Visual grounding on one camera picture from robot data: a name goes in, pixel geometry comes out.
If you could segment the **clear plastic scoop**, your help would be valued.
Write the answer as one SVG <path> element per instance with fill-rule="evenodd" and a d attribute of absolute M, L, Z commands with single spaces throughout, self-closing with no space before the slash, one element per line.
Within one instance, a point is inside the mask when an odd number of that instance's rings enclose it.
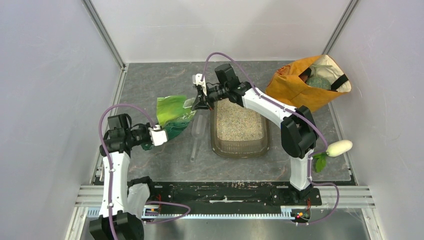
<path fill-rule="evenodd" d="M 203 138 L 205 131 L 206 131 L 206 125 L 207 125 L 207 117 L 202 112 L 197 112 L 192 129 L 191 129 L 191 135 L 193 137 L 193 148 L 190 155 L 190 161 L 194 162 L 196 160 L 197 151 L 199 148 L 200 140 Z"/>

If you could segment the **green cat litter bag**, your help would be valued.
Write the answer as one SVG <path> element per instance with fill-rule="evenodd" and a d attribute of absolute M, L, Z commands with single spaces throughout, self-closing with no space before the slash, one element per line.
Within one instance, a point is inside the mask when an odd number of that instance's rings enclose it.
<path fill-rule="evenodd" d="M 179 136 L 189 125 L 196 111 L 192 110 L 195 98 L 170 95 L 156 99 L 156 119 L 166 132 L 167 142 Z"/>

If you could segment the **brown translucent litter box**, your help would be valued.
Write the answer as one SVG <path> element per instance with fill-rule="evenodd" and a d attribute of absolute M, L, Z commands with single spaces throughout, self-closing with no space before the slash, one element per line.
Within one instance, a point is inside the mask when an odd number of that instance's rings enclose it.
<path fill-rule="evenodd" d="M 228 99 L 215 103 L 210 117 L 211 147 L 226 158 L 265 155 L 271 143 L 268 120 Z"/>

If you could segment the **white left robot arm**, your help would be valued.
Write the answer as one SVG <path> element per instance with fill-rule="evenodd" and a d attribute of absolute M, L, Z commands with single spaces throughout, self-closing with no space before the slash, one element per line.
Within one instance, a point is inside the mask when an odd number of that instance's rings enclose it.
<path fill-rule="evenodd" d="M 128 169 L 133 147 L 150 141 L 148 125 L 133 128 L 126 114 L 110 116 L 109 129 L 102 137 L 99 152 L 104 166 L 103 198 L 97 219 L 89 223 L 95 240 L 143 240 L 141 219 L 144 204 L 157 198 L 149 176 L 128 180 Z"/>

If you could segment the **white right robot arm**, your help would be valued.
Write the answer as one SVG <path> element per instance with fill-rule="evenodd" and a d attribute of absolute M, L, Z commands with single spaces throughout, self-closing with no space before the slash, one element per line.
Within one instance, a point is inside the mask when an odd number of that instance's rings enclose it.
<path fill-rule="evenodd" d="M 218 83 L 206 82 L 203 74 L 193 75 L 192 83 L 197 91 L 192 110 L 213 110 L 215 103 L 228 99 L 240 107 L 252 110 L 280 129 L 281 146 L 290 156 L 291 189 L 289 200 L 300 205 L 309 198 L 310 164 L 318 131 L 311 111 L 305 107 L 294 107 L 266 95 L 248 81 L 241 82 L 229 63 L 215 69 Z"/>

